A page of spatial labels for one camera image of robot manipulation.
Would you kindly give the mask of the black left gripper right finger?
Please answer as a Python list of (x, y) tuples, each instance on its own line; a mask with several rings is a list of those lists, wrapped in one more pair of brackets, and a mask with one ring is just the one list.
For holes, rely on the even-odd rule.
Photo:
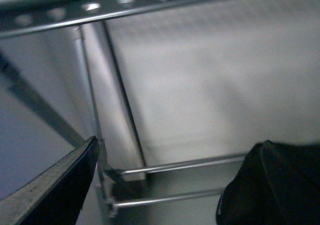
[(287, 225), (320, 223), (320, 145), (266, 140), (258, 149), (262, 175)]

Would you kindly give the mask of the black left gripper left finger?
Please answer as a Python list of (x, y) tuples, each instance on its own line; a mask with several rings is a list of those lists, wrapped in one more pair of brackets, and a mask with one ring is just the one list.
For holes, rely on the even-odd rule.
[(2, 225), (74, 225), (99, 156), (95, 136), (0, 201)]

